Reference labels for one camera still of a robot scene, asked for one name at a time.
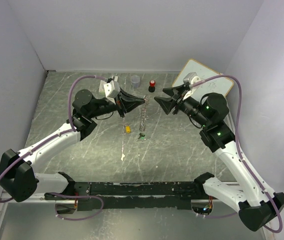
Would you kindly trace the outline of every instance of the clear plastic cup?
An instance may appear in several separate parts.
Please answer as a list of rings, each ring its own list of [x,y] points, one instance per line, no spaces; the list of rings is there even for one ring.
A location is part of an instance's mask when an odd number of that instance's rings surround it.
[[[138,75],[131,76],[131,83],[132,83],[133,88],[135,88],[135,89],[138,88],[141,84],[140,76],[138,76]]]

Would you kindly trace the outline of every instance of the green object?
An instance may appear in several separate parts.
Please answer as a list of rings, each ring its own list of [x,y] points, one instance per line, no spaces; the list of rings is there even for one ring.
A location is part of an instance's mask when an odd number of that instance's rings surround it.
[[[138,139],[144,139],[144,137],[145,137],[145,134],[140,133],[140,136],[138,137]]]

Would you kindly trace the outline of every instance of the whiteboard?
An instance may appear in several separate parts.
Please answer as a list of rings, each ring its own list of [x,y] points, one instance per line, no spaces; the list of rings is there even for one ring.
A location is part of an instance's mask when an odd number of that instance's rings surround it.
[[[182,69],[182,71],[180,72],[180,74],[173,82],[172,86],[176,87],[182,85],[184,77],[192,72],[196,72],[197,76],[199,76],[202,80],[220,74],[194,59],[189,59],[186,65],[184,66],[184,68]],[[226,96],[233,87],[233,85],[234,82],[226,77],[214,79],[200,85],[199,88],[194,92],[192,97],[195,100],[200,101],[201,97],[204,94],[208,93],[219,93]]]

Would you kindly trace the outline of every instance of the yellow object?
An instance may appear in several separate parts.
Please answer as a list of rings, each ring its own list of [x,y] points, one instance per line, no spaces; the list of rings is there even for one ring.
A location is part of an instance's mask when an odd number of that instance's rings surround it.
[[[125,124],[125,130],[127,134],[131,133],[131,128],[127,123]]]

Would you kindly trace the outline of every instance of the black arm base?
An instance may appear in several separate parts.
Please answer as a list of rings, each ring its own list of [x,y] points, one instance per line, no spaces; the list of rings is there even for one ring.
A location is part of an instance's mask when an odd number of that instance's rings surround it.
[[[278,210],[281,212],[284,208],[284,193],[275,193],[273,200]],[[245,201],[240,202],[239,206],[241,208],[238,212],[240,219],[248,229],[254,232],[277,216],[270,201],[262,203],[261,206],[250,206],[248,202]]]
[[[0,175],[19,155],[12,149],[3,153],[0,161]],[[0,186],[17,202],[28,199],[36,190],[38,180],[32,167],[21,160],[0,180]]]

